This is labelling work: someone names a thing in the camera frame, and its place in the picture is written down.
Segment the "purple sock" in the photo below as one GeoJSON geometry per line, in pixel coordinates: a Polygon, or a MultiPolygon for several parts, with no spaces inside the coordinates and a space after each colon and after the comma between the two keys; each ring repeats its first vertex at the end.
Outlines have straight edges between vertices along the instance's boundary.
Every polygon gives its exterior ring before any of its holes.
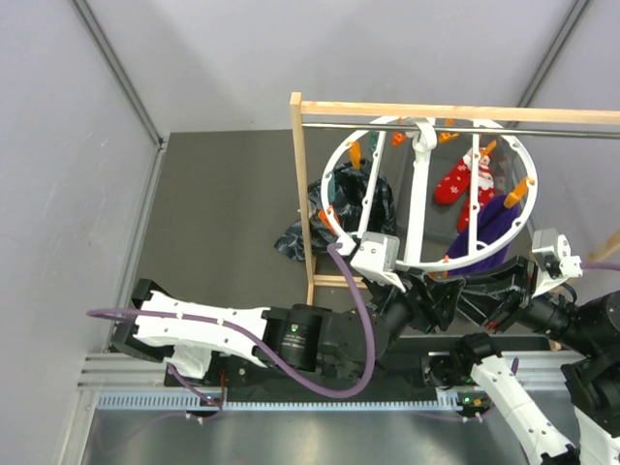
{"type": "MultiPolygon", "coordinates": [[[[512,226],[512,222],[519,216],[519,207],[515,204],[510,208],[504,206],[507,195],[494,197],[478,216],[478,240],[491,245],[512,226]]],[[[461,232],[450,245],[447,256],[449,259],[461,258],[468,254],[468,229],[461,232]]],[[[487,271],[500,265],[508,253],[508,246],[498,250],[484,260],[468,266],[449,271],[449,276],[467,275],[487,271]]]]}

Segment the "red santa sock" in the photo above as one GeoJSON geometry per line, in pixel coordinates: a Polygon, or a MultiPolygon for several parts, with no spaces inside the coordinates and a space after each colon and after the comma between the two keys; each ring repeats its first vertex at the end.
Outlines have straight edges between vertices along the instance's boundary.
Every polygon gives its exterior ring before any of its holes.
{"type": "MultiPolygon", "coordinates": [[[[477,176],[477,191],[475,199],[478,203],[478,210],[482,210],[496,195],[495,182],[489,166],[490,158],[487,155],[481,157],[479,161],[477,176]]],[[[467,196],[457,221],[457,230],[464,232],[470,223],[470,196],[467,196]]]]}

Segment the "white round clip hanger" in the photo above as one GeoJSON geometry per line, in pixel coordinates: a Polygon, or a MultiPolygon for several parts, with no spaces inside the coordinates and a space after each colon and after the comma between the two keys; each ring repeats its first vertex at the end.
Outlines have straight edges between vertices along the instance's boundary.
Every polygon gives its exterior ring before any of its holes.
{"type": "MultiPolygon", "coordinates": [[[[395,116],[381,116],[370,123],[374,124],[398,124],[395,116]]],[[[412,147],[415,152],[415,160],[413,162],[413,177],[410,191],[410,203],[409,203],[409,218],[407,236],[405,242],[405,251],[402,260],[396,259],[396,269],[407,270],[409,268],[418,268],[425,271],[448,272],[453,269],[461,268],[471,264],[475,264],[495,254],[498,250],[505,246],[509,246],[510,243],[519,235],[519,233],[526,226],[526,223],[534,209],[537,195],[538,195],[538,174],[535,168],[534,161],[532,160],[529,152],[518,138],[514,136],[501,136],[505,140],[511,149],[516,153],[521,160],[525,169],[525,177],[519,181],[514,189],[507,194],[506,202],[504,206],[510,208],[513,205],[517,205],[520,209],[519,216],[512,222],[511,227],[500,238],[498,238],[491,245],[486,245],[478,240],[478,216],[481,213],[478,210],[478,203],[474,197],[470,198],[470,218],[473,223],[469,226],[468,233],[468,254],[457,259],[447,259],[437,262],[423,262],[421,257],[422,242],[423,242],[423,226],[426,215],[427,198],[428,198],[428,177],[430,170],[430,162],[432,157],[432,151],[437,146],[438,140],[435,131],[430,129],[430,126],[435,126],[435,120],[433,118],[419,118],[411,117],[411,124],[420,124],[422,126],[421,131],[405,131],[411,133],[412,147]]],[[[471,127],[487,127],[487,128],[501,128],[503,126],[492,120],[476,120],[472,121],[471,127]]],[[[368,187],[362,201],[362,213],[359,220],[358,229],[356,232],[346,232],[336,221],[335,213],[332,207],[327,208],[326,218],[330,226],[333,228],[337,239],[339,237],[345,237],[346,235],[352,238],[356,243],[359,243],[361,237],[367,232],[367,225],[369,221],[370,211],[372,207],[373,196],[375,192],[376,181],[379,175],[379,168],[382,162],[385,140],[387,137],[387,131],[377,131],[379,133],[378,142],[375,151],[373,152],[371,159],[371,172],[369,174],[368,187]]],[[[330,183],[334,178],[334,167],[336,163],[343,156],[345,151],[355,146],[355,143],[364,135],[371,131],[355,130],[347,139],[345,139],[338,148],[335,149],[331,157],[329,158],[321,181],[321,203],[323,206],[328,206],[329,196],[328,189],[330,183]]],[[[472,142],[472,164],[473,180],[470,185],[470,194],[473,196],[477,191],[477,176],[479,161],[481,160],[480,152],[480,136],[479,134],[473,134],[472,142]]]]}

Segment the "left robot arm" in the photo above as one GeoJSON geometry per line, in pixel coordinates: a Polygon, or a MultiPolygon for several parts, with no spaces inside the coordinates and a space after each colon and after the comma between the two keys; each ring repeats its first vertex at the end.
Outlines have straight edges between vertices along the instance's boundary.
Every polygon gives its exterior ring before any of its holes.
{"type": "Polygon", "coordinates": [[[217,357],[236,357],[251,366],[280,370],[306,388],[343,398],[370,383],[376,364],[408,326],[423,332],[445,329],[464,288],[462,279],[414,275],[405,288],[373,283],[366,303],[361,280],[342,277],[355,308],[222,308],[172,297],[152,280],[135,287],[133,307],[123,314],[110,344],[117,352],[172,365],[179,375],[209,384],[219,375],[217,357]]]}

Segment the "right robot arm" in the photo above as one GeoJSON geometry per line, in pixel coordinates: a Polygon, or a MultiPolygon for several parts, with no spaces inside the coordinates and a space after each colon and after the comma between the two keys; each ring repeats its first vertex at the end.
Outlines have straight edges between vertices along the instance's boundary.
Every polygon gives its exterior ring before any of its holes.
{"type": "Polygon", "coordinates": [[[517,257],[449,278],[458,289],[456,308],[479,312],[477,325],[499,332],[518,323],[581,356],[561,367],[579,427],[574,445],[519,383],[488,334],[466,335],[449,353],[444,385],[482,388],[531,464],[619,461],[619,294],[578,305],[551,293],[585,266],[578,257],[538,263],[517,257]]]}

